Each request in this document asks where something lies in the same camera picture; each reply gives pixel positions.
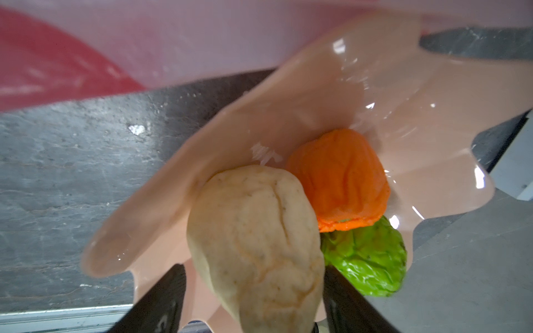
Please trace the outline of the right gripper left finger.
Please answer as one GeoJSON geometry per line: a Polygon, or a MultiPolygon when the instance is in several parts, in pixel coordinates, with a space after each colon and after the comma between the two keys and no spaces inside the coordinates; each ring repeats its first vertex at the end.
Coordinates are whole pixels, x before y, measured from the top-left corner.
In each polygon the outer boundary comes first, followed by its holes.
{"type": "Polygon", "coordinates": [[[185,266],[175,264],[109,332],[179,331],[186,287],[185,266]]]}

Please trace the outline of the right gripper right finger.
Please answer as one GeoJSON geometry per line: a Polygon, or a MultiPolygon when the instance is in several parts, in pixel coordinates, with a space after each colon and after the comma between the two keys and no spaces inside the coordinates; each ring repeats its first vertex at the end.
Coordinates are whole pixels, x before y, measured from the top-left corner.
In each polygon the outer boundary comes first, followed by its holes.
{"type": "Polygon", "coordinates": [[[327,266],[323,302],[335,333],[399,333],[334,266],[327,266]]]}

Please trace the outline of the green fake fruit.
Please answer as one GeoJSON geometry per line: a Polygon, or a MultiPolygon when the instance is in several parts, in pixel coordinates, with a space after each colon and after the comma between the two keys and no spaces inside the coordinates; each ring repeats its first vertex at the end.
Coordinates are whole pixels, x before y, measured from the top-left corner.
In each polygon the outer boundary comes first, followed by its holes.
{"type": "Polygon", "coordinates": [[[403,285],[408,252],[401,233],[385,216],[372,226],[323,233],[321,250],[326,265],[364,296],[388,297],[403,285]]]}

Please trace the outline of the beige fake fruit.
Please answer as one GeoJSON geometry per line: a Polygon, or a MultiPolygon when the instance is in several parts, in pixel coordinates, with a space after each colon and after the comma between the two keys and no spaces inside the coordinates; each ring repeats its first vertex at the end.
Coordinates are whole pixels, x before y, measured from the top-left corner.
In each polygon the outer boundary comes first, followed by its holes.
{"type": "Polygon", "coordinates": [[[187,223],[194,267],[243,332],[311,332],[323,297],[318,223],[290,172],[214,175],[187,223]]]}

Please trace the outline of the orange fake tangerine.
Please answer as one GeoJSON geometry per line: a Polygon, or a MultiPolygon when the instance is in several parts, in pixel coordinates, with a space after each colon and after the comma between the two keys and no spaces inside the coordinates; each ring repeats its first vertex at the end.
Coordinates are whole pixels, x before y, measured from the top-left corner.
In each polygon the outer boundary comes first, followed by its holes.
{"type": "Polygon", "coordinates": [[[300,146],[285,169],[301,182],[321,233],[372,226],[387,209],[384,167],[354,130],[333,130],[300,146]]]}

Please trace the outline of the pink scalloped bowl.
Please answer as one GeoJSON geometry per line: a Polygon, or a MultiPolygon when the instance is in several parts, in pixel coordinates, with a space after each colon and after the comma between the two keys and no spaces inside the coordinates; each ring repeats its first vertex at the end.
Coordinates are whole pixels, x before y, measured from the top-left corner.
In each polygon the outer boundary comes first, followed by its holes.
{"type": "Polygon", "coordinates": [[[184,264],[180,324],[239,332],[192,266],[191,202],[214,174],[281,167],[300,145],[337,128],[362,133],[378,154],[392,190],[387,216],[408,251],[422,220],[482,207],[495,186],[472,142],[532,107],[532,62],[430,53],[419,47],[420,33],[414,15],[374,11],[299,52],[219,111],[104,222],[84,251],[84,272],[130,271],[140,299],[184,264]]]}

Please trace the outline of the pink plastic bag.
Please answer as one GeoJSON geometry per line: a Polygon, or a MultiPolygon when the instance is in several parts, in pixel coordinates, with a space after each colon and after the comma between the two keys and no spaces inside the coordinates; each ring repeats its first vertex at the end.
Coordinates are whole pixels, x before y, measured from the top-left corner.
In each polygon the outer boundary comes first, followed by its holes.
{"type": "Polygon", "coordinates": [[[274,68],[374,10],[424,33],[532,25],[531,1],[3,1],[1,109],[274,68]]]}

